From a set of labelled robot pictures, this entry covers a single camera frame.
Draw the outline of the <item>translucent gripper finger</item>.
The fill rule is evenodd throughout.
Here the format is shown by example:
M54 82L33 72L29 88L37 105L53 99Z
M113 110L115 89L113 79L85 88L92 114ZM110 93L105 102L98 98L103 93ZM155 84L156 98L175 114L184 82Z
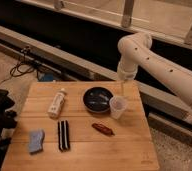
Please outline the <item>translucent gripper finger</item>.
M124 83L124 81L121 81L121 95L125 97Z

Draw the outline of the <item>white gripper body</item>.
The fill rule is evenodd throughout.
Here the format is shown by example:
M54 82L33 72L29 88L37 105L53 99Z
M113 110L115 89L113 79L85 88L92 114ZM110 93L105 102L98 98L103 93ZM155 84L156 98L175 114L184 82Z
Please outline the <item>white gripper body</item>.
M129 81L133 80L136 76L136 69L131 69L130 71L125 71L121 65L117 67L117 74L120 80Z

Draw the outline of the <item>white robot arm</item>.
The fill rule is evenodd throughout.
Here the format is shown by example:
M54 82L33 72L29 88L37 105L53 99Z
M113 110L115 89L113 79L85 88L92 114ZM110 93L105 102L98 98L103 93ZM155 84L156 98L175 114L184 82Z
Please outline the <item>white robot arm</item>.
M151 46L150 34L140 32L122 37L118 42L118 77L132 80L141 67L192 109L192 71L152 52Z

